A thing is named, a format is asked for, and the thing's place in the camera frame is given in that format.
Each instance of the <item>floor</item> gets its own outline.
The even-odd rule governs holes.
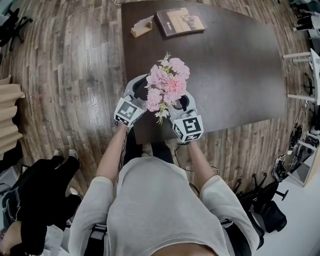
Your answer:
[[[197,2],[273,26],[280,55],[309,48],[303,32],[292,31],[297,21],[287,0],[280,5],[274,0]],[[17,7],[21,16],[34,21],[24,30],[23,44],[16,41],[11,53],[8,47],[2,49],[0,75],[12,74],[12,82],[20,84],[26,94],[18,101],[24,163],[51,158],[55,148],[65,155],[69,148],[76,148],[81,169],[72,185],[83,194],[115,131],[113,113],[126,85],[121,7],[111,0],[17,0],[13,9]],[[283,60],[282,70],[287,92],[300,94],[308,66]],[[207,133],[199,140],[201,148],[232,188],[239,178],[240,190],[252,188],[253,173],[258,180],[268,173],[270,182],[275,158],[288,150],[299,107],[299,100],[287,99],[282,118]],[[300,122],[308,126],[304,115]],[[173,152],[176,141],[167,143]],[[192,168],[185,147],[177,156],[182,166]]]

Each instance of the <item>curtain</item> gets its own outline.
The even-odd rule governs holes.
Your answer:
[[[18,127],[12,122],[17,113],[16,100],[24,98],[19,84],[10,84],[11,75],[0,80],[0,160],[4,153],[16,147],[18,139],[23,135],[18,132]]]

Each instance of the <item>shoe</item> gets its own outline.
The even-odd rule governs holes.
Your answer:
[[[74,148],[69,149],[69,157],[74,157],[79,161],[79,154]]]
[[[61,152],[60,149],[57,148],[57,149],[54,150],[53,155],[56,156],[56,157],[62,157],[62,152]]]
[[[79,196],[78,190],[76,190],[76,188],[73,187],[73,186],[70,187],[70,193],[71,193],[72,195]]]

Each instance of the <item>book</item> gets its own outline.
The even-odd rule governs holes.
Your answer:
[[[201,19],[185,7],[159,10],[156,16],[167,37],[206,30]]]

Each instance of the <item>dark wooden table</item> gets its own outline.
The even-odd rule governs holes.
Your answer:
[[[196,7],[206,31],[165,37],[156,17],[152,31],[134,38],[133,25],[156,11]],[[128,81],[150,72],[166,52],[190,68],[187,91],[194,97],[205,132],[278,118],[285,110],[285,86],[272,26],[243,14],[184,1],[140,1],[121,5]],[[135,124],[138,144],[176,138],[165,121],[147,111]]]

